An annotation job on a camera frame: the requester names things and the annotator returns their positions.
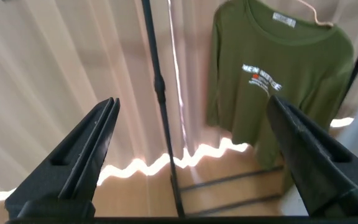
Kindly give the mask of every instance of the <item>long-sleeve shirt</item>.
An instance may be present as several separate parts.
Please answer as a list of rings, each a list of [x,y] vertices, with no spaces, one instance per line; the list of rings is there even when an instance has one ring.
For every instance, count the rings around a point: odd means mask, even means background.
[[[249,143],[266,169],[278,143],[266,116],[278,95],[329,128],[353,67],[353,47],[337,26],[319,26],[256,0],[232,0],[215,13],[208,77],[207,124]]]

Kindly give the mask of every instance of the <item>brown floor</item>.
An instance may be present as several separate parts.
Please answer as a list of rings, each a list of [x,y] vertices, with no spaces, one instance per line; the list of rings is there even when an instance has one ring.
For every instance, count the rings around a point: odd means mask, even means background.
[[[177,168],[181,187],[229,175],[261,170],[245,152],[228,150],[221,158],[204,157],[195,167]],[[229,203],[280,193],[282,172],[245,177],[182,194],[186,213],[227,205]],[[165,166],[153,176],[141,172],[121,179],[110,177],[95,191],[93,198],[97,217],[174,217],[177,216],[170,185],[170,169]],[[260,202],[210,214],[211,216],[280,215],[278,200]],[[7,213],[0,203],[0,223]]]

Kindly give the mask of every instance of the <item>metal pole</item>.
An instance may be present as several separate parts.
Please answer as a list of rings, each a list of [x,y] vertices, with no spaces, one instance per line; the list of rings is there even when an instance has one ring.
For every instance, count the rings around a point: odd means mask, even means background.
[[[171,135],[169,132],[167,106],[165,104],[165,83],[160,71],[160,63],[158,61],[157,43],[155,40],[154,24],[152,18],[152,10],[149,0],[142,0],[144,18],[147,29],[147,37],[149,38],[150,53],[152,56],[153,68],[154,68],[154,90],[157,94],[158,103],[160,105],[160,112],[162,123],[164,127],[165,140],[167,142],[168,154],[171,167],[171,183],[173,189],[173,196],[175,198],[175,205],[177,207],[178,216],[180,218],[185,217],[185,211],[181,202],[181,195],[178,184],[178,177],[176,172],[175,163],[173,162],[173,152],[171,144]]]

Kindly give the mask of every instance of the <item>shirt graphic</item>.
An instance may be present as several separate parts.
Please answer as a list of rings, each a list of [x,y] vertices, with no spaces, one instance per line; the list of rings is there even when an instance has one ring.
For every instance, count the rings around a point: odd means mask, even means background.
[[[251,85],[257,85],[261,87],[263,90],[265,90],[268,96],[269,96],[269,86],[271,86],[276,91],[280,91],[282,89],[282,86],[277,82],[275,82],[273,78],[262,69],[245,64],[242,65],[242,69],[243,71],[252,74],[251,79],[248,81],[248,83]]]

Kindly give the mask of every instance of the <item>beige curtain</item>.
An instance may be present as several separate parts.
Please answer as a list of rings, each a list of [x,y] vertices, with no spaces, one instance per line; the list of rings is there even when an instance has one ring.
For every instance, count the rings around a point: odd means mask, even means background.
[[[204,99],[211,23],[222,2],[151,0],[179,159],[193,156],[202,144],[219,147],[222,134],[204,125]],[[295,0],[264,2],[311,20],[311,11]],[[308,2],[320,20],[345,30],[357,53],[358,0]],[[16,187],[110,96],[120,97],[122,107],[105,165],[122,176],[137,169],[156,172],[167,161],[161,157],[167,148],[153,75],[141,0],[0,1],[0,191]],[[358,78],[341,116],[357,107]]]

